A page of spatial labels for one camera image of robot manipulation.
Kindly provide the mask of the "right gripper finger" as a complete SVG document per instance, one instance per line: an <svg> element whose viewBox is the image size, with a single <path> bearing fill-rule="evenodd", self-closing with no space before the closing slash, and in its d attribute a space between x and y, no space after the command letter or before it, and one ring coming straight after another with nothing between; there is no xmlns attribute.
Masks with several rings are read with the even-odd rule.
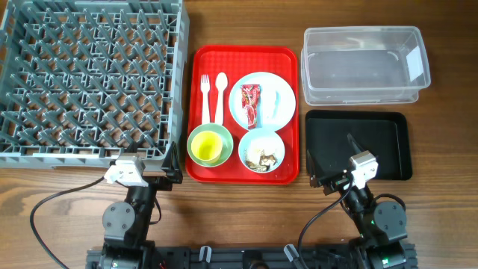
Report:
<svg viewBox="0 0 478 269"><path fill-rule="evenodd" d="M308 171L308 174L309 174L309 178L310 178L310 186L311 187L317 187L318 186L318 183L317 183L317 173L315 171L315 165L314 165L314 158L312 156L312 154L310 153L309 150L306 151L306 158L307 158L307 171Z"/></svg>
<svg viewBox="0 0 478 269"><path fill-rule="evenodd" d="M362 147L357 143L356 139L349 133L347 135L349 145L353 148L355 154L362 152Z"/></svg>

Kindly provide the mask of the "yellow cup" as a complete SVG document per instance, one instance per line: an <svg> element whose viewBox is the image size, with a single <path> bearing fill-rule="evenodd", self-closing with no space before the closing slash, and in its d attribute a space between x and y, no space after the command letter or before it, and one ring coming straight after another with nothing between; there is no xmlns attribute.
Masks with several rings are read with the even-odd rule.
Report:
<svg viewBox="0 0 478 269"><path fill-rule="evenodd" d="M191 142L193 156L206 164L212 164L220 158L223 141L218 133L202 131Z"/></svg>

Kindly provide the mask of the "food scraps and rice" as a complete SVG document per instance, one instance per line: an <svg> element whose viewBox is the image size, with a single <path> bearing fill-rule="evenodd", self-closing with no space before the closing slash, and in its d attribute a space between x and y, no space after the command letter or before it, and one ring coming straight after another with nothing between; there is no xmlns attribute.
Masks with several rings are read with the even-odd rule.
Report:
<svg viewBox="0 0 478 269"><path fill-rule="evenodd" d="M266 173L277 163L277 146L267 138L253 139L245 151L246 166L257 173Z"/></svg>

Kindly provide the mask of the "light blue bowl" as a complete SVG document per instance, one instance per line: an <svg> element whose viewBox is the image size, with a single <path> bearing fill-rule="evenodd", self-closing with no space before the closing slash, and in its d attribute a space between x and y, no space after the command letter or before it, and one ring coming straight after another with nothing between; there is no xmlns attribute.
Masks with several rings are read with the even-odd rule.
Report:
<svg viewBox="0 0 478 269"><path fill-rule="evenodd" d="M269 140L273 140L274 143L276 144L276 146L277 146L277 151L276 151L277 163L271 170L269 170L266 173L270 173L270 172L276 170L282 164L282 162L285 159L285 144L277 133L275 133L274 131L265 129L265 128L253 129L253 130L247 132L241 138L239 146L238 146L238 154L239 154L239 157L240 157L240 160L241 160L242 164L248 170L251 170L246 166L246 163L245 163L245 151L246 151L246 148L249 146L250 142L253 139L256 139L256 138L267 138Z"/></svg>

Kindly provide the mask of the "green bowl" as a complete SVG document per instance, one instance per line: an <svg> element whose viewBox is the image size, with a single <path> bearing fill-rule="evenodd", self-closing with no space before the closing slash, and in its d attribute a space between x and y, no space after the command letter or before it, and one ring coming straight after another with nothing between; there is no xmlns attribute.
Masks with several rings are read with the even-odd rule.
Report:
<svg viewBox="0 0 478 269"><path fill-rule="evenodd" d="M202 131L216 132L216 133L218 133L219 136L221 136L222 141L223 141L223 149L222 149L220 158L212 164L206 164L204 162L201 162L199 159L197 159L193 156L193 153L191 151L191 142L192 142L194 136L197 135L198 133L202 132ZM202 167L217 167L217 166L223 164L225 161L227 161L229 159L229 157L231 156L231 154L233 152L233 149L234 149L234 141L233 141L233 137L232 137L231 133L224 126L218 125L216 123L207 123L207 124L202 124L202 125L196 127L190 133L190 135L187 139L188 155L192 158L192 160L196 164L198 164Z"/></svg>

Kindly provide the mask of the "white napkin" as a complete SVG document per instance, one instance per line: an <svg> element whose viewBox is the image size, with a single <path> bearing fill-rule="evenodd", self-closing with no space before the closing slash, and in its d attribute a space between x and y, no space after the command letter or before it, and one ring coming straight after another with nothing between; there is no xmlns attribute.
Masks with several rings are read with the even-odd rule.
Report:
<svg viewBox="0 0 478 269"><path fill-rule="evenodd" d="M274 117L277 102L277 92L275 90L266 90L263 95L263 116L266 120Z"/></svg>

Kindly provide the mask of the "light blue plate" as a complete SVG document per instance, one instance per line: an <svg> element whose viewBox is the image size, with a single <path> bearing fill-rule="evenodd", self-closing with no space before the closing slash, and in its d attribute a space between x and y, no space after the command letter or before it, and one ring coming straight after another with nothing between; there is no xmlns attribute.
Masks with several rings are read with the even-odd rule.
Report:
<svg viewBox="0 0 478 269"><path fill-rule="evenodd" d="M253 72L239 79L232 87L229 94L229 110L236 123L247 128L247 118L242 109L241 89L243 84L259 84L261 95L257 107L256 129L266 128L271 131L283 129L293 118L296 110L296 97L289 83L280 76L270 72ZM263 116L263 95L266 90L277 92L277 102L274 117L266 120Z"/></svg>

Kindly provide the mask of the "cream plastic fork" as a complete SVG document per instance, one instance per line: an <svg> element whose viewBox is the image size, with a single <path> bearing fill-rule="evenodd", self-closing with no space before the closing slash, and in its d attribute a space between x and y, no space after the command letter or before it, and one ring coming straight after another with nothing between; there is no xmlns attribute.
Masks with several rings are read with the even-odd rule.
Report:
<svg viewBox="0 0 478 269"><path fill-rule="evenodd" d="M208 93L211 89L209 76L201 75L200 90L202 92L202 124L210 123L210 109L208 102Z"/></svg>

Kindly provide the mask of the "red snack wrapper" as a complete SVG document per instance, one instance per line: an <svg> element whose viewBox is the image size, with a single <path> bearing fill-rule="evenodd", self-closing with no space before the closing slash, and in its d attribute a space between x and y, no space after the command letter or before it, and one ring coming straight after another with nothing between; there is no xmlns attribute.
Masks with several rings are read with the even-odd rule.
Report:
<svg viewBox="0 0 478 269"><path fill-rule="evenodd" d="M261 86L259 84L243 84L240 89L242 109L247 118L247 128L254 129L257 126L257 107Z"/></svg>

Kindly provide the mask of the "cream plastic spoon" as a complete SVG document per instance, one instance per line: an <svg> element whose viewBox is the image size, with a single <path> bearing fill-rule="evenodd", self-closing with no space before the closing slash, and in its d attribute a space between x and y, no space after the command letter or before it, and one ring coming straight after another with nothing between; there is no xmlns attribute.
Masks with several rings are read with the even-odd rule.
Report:
<svg viewBox="0 0 478 269"><path fill-rule="evenodd" d="M223 95L228 86L228 78L224 72L220 72L217 75L215 86L218 91L218 95L214 122L218 125L222 125L224 121Z"/></svg>

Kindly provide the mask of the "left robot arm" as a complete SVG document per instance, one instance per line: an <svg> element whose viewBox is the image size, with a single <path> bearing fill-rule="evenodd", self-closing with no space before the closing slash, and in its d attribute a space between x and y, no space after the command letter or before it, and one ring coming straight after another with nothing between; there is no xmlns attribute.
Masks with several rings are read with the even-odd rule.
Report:
<svg viewBox="0 0 478 269"><path fill-rule="evenodd" d="M154 208L160 208L156 193L171 191L181 184L183 175L179 166L176 143L171 143L162 162L163 176L145 176L146 165L136 153L121 154L108 168L108 183L126 186L126 198L105 209L102 225L104 244L98 268L165 268L165 261L156 250L155 242L148 241Z"/></svg>

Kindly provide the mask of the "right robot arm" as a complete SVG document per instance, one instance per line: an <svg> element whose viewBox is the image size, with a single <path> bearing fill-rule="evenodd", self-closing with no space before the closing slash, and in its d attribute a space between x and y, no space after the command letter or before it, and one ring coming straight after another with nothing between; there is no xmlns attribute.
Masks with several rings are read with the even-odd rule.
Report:
<svg viewBox="0 0 478 269"><path fill-rule="evenodd" d="M325 195L335 192L339 198L310 219L299 234L297 252L305 264L302 242L308 228L325 213L340 205L354 222L360 234L352 240L350 254L363 268L392 268L407 262L405 250L400 243L408 237L406 231L406 204L393 194L374 196L367 182L378 172L377 157L364 150L351 135L347 135L355 155L349 158L349 167L340 173L318 175L318 166L310 151L306 152L310 186L322 187Z"/></svg>

